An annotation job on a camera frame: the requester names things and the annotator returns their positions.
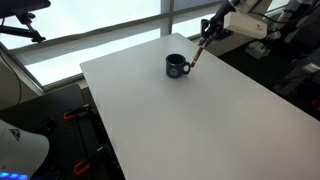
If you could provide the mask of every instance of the black mug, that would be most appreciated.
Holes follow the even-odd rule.
[[[190,73],[190,63],[186,61],[186,58],[180,54],[170,54],[166,58],[167,60],[167,76],[171,78],[179,78],[183,74]]]

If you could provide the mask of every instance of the mug handle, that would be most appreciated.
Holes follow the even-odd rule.
[[[191,70],[191,67],[190,67],[190,63],[189,62],[186,62],[183,66],[183,74],[189,74],[190,73],[190,70]]]

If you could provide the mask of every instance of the white table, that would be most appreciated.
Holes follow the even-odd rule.
[[[127,180],[319,180],[317,120],[174,34],[81,64]]]

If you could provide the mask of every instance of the metal frame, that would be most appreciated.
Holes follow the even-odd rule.
[[[121,24],[117,24],[117,25],[113,25],[113,26],[108,26],[108,27],[96,29],[96,30],[82,33],[82,34],[70,35],[70,36],[65,36],[65,37],[61,37],[61,38],[57,38],[57,39],[53,39],[53,40],[48,40],[48,41],[42,42],[41,44],[32,44],[29,46],[25,46],[25,47],[21,47],[21,48],[17,48],[17,49],[12,49],[12,50],[8,50],[6,48],[3,48],[3,49],[5,49],[7,55],[9,55],[9,57],[21,68],[21,70],[23,70],[27,74],[27,76],[29,76],[30,79],[33,80],[33,82],[38,87],[40,87],[40,89],[42,89],[44,92],[47,92],[47,91],[50,91],[50,90],[53,90],[56,88],[63,87],[67,84],[73,83],[73,82],[78,81],[80,79],[83,79],[84,77],[82,74],[78,74],[78,75],[68,77],[66,79],[54,82],[52,84],[42,86],[39,83],[39,81],[32,75],[32,73],[30,73],[24,67],[24,65],[16,58],[15,55],[21,54],[24,52],[28,52],[28,51],[48,48],[51,46],[56,46],[56,45],[71,42],[74,40],[80,40],[83,38],[88,38],[88,37],[92,37],[95,35],[104,34],[104,33],[112,32],[112,31],[117,31],[117,30],[124,29],[124,28],[130,28],[133,26],[137,26],[139,24],[145,24],[145,23],[153,22],[156,20],[163,20],[163,19],[168,19],[168,25],[166,28],[160,29],[161,30],[161,37],[166,36],[166,35],[169,35],[172,33],[173,18],[175,16],[182,15],[182,14],[189,13],[189,12],[193,12],[193,11],[197,11],[197,10],[201,10],[201,9],[205,9],[208,7],[213,7],[213,6],[221,4],[221,2],[222,2],[222,0],[217,0],[212,3],[207,3],[207,4],[203,4],[203,5],[199,5],[199,6],[195,6],[195,7],[191,7],[191,8],[186,8],[186,9],[174,11],[174,0],[170,0],[170,1],[161,0],[161,14],[156,15],[156,16],[151,16],[151,17],[147,17],[144,19],[125,22],[125,23],[121,23]]]

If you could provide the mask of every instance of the white tabletop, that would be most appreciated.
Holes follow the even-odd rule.
[[[179,34],[81,64],[127,180],[319,180],[320,124]]]

